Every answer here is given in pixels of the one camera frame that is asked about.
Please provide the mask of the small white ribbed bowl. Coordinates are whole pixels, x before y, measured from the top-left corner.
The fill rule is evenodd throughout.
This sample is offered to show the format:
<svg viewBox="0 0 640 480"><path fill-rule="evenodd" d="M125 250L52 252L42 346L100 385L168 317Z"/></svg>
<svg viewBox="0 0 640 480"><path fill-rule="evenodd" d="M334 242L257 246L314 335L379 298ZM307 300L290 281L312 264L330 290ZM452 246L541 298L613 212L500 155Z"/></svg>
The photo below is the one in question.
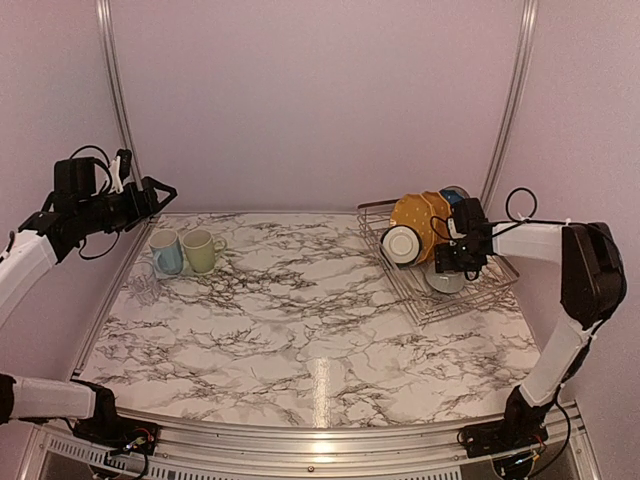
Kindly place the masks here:
<svg viewBox="0 0 640 480"><path fill-rule="evenodd" d="M425 280L431 288L443 294L455 294L460 292L465 285L463 273L438 273L432 266L425 273Z"/></svg>

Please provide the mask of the light green mug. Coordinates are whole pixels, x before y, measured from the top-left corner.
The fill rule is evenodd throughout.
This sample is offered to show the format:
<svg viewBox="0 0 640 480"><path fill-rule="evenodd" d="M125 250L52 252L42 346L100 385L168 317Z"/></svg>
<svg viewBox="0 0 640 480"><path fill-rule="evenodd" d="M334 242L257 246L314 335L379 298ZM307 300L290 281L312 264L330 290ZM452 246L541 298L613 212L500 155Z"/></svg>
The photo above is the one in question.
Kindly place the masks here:
<svg viewBox="0 0 640 480"><path fill-rule="evenodd" d="M216 237L203 229L187 232L183 235L181 243L191 270L196 274L212 272L218 257L227 248L224 238Z"/></svg>

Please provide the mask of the light blue mug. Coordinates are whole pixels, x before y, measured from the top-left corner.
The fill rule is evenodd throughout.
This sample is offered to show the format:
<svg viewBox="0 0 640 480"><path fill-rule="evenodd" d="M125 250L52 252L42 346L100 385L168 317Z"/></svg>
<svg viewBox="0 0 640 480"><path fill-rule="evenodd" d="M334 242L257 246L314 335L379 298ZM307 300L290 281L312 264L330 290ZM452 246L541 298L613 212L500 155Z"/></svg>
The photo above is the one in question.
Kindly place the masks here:
<svg viewBox="0 0 640 480"><path fill-rule="evenodd" d="M149 238L152 262L157 273L164 276L179 275L184 268L184 258L178 233L159 230Z"/></svg>

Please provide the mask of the clear glass cup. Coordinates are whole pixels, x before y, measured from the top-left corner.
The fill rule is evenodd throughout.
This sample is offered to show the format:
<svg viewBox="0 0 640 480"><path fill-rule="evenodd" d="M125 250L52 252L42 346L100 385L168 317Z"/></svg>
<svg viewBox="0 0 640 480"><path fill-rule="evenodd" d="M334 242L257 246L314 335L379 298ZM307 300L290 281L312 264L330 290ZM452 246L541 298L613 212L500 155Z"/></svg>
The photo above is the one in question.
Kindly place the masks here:
<svg viewBox="0 0 640 480"><path fill-rule="evenodd" d="M160 287L153 265L147 262L135 263L129 273L127 288L141 304L155 303L160 295Z"/></svg>

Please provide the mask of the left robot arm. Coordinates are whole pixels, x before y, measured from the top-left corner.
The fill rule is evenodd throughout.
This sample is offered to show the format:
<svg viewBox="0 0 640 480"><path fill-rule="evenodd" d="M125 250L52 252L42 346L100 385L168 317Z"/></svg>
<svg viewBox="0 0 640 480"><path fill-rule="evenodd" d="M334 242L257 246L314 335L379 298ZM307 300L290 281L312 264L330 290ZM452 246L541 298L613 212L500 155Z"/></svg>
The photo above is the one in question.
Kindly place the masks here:
<svg viewBox="0 0 640 480"><path fill-rule="evenodd" d="M1 251L1 318L8 319L32 287L89 236L120 235L158 215L177 190L150 176L131 179L132 153L113 158L95 145L78 148L54 165L54 186L40 210L29 216ZM136 431L121 417L114 393L84 381L1 376L1 421L72 421L75 436L116 445Z"/></svg>

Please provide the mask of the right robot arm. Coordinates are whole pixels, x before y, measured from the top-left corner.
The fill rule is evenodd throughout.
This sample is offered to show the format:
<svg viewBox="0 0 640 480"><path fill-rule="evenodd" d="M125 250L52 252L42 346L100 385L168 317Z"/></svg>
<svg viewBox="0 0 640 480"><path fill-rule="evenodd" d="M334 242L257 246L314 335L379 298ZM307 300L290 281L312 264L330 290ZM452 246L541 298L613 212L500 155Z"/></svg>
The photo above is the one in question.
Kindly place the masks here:
<svg viewBox="0 0 640 480"><path fill-rule="evenodd" d="M533 215L491 222L476 198L454 203L444 223L448 235L434 249L439 273L476 274L491 256L560 267L561 317L536 365L510 394L504 419L495 428L496 440L515 448L544 419L563 384L582 367L597 331L624 300L621 254L605 223L537 220Z"/></svg>

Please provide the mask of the yellow dotted plate rear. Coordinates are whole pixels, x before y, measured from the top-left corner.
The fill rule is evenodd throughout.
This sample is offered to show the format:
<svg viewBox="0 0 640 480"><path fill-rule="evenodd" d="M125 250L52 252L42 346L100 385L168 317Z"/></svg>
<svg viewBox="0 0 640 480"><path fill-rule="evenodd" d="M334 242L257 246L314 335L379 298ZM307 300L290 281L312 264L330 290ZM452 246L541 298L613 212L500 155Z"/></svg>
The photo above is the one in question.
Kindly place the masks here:
<svg viewBox="0 0 640 480"><path fill-rule="evenodd" d="M450 237L448 219L451 217L450 203L439 193L425 191L420 194L422 200L427 204L427 221L439 236Z"/></svg>

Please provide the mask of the yellow dotted plate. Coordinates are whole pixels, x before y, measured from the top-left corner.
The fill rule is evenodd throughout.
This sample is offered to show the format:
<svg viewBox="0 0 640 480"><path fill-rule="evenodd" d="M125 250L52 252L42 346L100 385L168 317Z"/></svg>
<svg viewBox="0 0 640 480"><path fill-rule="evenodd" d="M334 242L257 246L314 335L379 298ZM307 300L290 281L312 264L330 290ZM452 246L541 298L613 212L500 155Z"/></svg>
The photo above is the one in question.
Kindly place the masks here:
<svg viewBox="0 0 640 480"><path fill-rule="evenodd" d="M440 242L438 233L427 221L427 204L418 194L406 194L399 199L392 210L389 226L405 225L413 228L422 240L423 249L416 263L422 263L432 256L433 247Z"/></svg>
<svg viewBox="0 0 640 480"><path fill-rule="evenodd" d="M425 191L420 194L422 200L427 204L427 221L439 236L450 237L448 219L451 217L450 203L439 193Z"/></svg>

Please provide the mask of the blue dotted plate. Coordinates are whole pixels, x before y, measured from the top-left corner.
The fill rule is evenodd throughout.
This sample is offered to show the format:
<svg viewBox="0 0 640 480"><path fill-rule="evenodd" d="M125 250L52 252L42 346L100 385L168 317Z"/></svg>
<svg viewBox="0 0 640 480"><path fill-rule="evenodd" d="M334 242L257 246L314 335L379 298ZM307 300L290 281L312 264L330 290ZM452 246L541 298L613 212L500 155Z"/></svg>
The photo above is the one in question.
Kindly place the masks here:
<svg viewBox="0 0 640 480"><path fill-rule="evenodd" d="M439 191L439 194L451 205L455 205L460 201L468 199L469 193L462 187L449 186Z"/></svg>

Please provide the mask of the white saucer dark rim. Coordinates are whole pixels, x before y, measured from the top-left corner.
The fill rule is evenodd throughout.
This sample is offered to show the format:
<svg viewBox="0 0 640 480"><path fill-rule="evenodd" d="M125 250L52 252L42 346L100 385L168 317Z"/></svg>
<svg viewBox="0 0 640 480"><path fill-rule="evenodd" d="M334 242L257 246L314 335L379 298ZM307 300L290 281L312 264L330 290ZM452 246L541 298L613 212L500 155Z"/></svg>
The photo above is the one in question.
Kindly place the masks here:
<svg viewBox="0 0 640 480"><path fill-rule="evenodd" d="M399 267L414 265L423 249L418 233L405 225L388 228L381 236L380 244L387 258Z"/></svg>

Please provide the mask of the yellow dotted plate front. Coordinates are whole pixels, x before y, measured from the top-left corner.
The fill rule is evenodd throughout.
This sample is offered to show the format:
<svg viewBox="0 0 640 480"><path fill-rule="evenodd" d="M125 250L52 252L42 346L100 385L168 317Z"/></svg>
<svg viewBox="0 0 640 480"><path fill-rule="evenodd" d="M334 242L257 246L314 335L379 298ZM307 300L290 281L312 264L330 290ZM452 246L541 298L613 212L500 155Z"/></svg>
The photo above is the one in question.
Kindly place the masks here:
<svg viewBox="0 0 640 480"><path fill-rule="evenodd" d="M422 240L423 249L416 263L422 263L432 256L433 247L440 242L438 233L427 221L427 204L418 194L406 194L399 199L392 210L389 226L405 225L413 228Z"/></svg>

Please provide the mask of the aluminium frame post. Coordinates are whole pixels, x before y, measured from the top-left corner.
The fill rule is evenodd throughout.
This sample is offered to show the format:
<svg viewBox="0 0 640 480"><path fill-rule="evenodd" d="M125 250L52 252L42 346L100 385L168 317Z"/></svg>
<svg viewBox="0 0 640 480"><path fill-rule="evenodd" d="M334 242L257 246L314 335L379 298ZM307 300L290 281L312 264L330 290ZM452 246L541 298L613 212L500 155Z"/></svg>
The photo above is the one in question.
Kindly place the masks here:
<svg viewBox="0 0 640 480"><path fill-rule="evenodd" d="M136 186L139 189L142 189L143 175L141 173L141 168L136 154L118 61L116 36L112 16L112 2L109 0L96 0L95 6L106 74L119 138L122 146L130 150L132 153L131 175L135 180Z"/></svg>
<svg viewBox="0 0 640 480"><path fill-rule="evenodd" d="M525 90L530 68L539 2L523 2L520 29L506 102L502 113L491 161L485 176L480 202L488 210L495 196L500 175L506 162L512 130Z"/></svg>

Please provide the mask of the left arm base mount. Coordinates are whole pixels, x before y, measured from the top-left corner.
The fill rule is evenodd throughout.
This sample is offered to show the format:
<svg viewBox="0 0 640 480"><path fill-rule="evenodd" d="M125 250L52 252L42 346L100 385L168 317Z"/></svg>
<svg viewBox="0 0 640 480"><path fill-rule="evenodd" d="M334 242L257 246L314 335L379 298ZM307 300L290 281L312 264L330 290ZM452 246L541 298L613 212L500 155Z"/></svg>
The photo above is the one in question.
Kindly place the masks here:
<svg viewBox="0 0 640 480"><path fill-rule="evenodd" d="M95 393L93 416L75 422L72 432L76 437L110 447L117 454L131 450L147 455L154 453L160 431L157 423L119 415L115 395L107 387L82 380L75 383Z"/></svg>

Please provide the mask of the right aluminium frame post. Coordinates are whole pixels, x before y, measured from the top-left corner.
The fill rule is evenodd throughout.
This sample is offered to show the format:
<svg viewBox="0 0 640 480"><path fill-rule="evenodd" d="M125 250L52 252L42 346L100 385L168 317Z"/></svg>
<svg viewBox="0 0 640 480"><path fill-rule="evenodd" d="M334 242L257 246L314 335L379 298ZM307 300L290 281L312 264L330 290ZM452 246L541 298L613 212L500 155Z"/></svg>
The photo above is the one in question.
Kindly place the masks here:
<svg viewBox="0 0 640 480"><path fill-rule="evenodd" d="M502 113L491 161L485 176L480 202L488 210L495 196L500 175L506 162L512 130L525 90L530 68L539 2L523 2L520 29L506 102Z"/></svg>

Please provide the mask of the front aluminium frame rail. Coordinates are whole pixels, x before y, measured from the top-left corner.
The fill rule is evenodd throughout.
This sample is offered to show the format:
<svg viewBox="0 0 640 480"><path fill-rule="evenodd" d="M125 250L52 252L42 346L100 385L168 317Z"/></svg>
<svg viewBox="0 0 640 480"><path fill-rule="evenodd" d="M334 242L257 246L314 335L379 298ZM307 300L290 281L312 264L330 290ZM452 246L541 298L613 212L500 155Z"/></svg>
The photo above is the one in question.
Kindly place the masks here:
<svg viewBox="0 0 640 480"><path fill-rule="evenodd" d="M36 427L21 479L493 479L505 454L470 458L460 445L468 420L362 428L234 425L124 409L158 425L155 451L108 460L106 448L71 435L60 421Z"/></svg>

